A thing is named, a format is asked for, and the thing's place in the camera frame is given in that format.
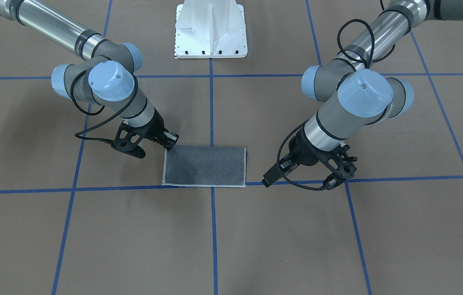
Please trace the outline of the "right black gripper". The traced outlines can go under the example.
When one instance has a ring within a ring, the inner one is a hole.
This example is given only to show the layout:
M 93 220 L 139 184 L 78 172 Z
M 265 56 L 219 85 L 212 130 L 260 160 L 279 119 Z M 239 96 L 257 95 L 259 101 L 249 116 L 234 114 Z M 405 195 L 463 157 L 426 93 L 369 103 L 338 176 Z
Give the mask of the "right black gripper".
M 164 127 L 164 119 L 158 110 L 154 111 L 154 115 L 149 123 L 143 126 L 141 137 L 160 144 L 167 151 L 170 151 L 180 138 L 178 134 L 170 133 Z

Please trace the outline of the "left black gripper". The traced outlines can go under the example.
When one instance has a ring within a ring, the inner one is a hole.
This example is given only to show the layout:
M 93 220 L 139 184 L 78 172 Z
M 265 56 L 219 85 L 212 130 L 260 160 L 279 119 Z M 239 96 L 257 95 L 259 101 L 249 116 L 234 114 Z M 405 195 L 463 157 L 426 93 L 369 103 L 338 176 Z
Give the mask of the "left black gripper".
M 298 131 L 289 142 L 289 153 L 286 158 L 280 159 L 267 172 L 263 174 L 262 183 L 265 187 L 270 187 L 282 178 L 287 176 L 298 166 L 315 166 L 321 162 L 331 171 L 331 174 L 325 178 L 322 188 L 331 190 L 340 186 L 346 180 L 354 177 L 357 170 L 354 162 L 357 158 L 325 158 L 325 152 L 321 152 L 313 146 L 303 131 Z

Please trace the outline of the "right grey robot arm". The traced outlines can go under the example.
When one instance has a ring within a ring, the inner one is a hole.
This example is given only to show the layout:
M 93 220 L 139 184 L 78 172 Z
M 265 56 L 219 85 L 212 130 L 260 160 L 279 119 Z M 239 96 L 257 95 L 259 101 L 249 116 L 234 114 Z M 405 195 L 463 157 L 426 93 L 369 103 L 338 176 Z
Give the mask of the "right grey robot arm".
M 106 143 L 139 159 L 146 155 L 139 145 L 143 139 L 166 150 L 177 143 L 179 136 L 164 127 L 162 116 L 138 86 L 135 72 L 143 58 L 135 45 L 116 44 L 41 0 L 0 0 L 0 17 L 32 28 L 83 60 L 55 67 L 52 88 L 85 115 L 99 115 L 105 108 L 114 114 L 75 137 Z

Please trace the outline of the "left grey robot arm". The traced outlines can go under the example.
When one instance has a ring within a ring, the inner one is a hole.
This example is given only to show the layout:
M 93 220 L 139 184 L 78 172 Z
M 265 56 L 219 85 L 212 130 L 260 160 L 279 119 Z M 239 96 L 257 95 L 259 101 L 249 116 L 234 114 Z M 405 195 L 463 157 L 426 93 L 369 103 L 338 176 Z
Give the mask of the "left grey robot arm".
M 347 154 L 345 141 L 363 126 L 403 114 L 414 101 L 411 84 L 385 78 L 371 66 L 387 58 L 397 41 L 427 20 L 463 21 L 463 0 L 392 0 L 373 23 L 352 19 L 343 25 L 361 23 L 365 30 L 349 45 L 338 39 L 334 59 L 303 73 L 302 92 L 323 105 L 283 140 L 289 153 L 282 157 L 279 147 L 276 163 L 263 176 L 265 187 L 288 180 L 299 166 L 317 163 L 331 174 L 315 191 L 333 189 L 354 176 L 357 158 Z

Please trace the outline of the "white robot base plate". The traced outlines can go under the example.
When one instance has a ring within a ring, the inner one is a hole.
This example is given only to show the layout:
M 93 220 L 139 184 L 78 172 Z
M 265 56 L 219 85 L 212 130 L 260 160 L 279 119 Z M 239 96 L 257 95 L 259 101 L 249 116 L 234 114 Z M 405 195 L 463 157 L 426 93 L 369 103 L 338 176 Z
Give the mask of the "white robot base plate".
M 176 7 L 177 59 L 231 59 L 248 55 L 244 7 L 235 0 L 185 0 Z

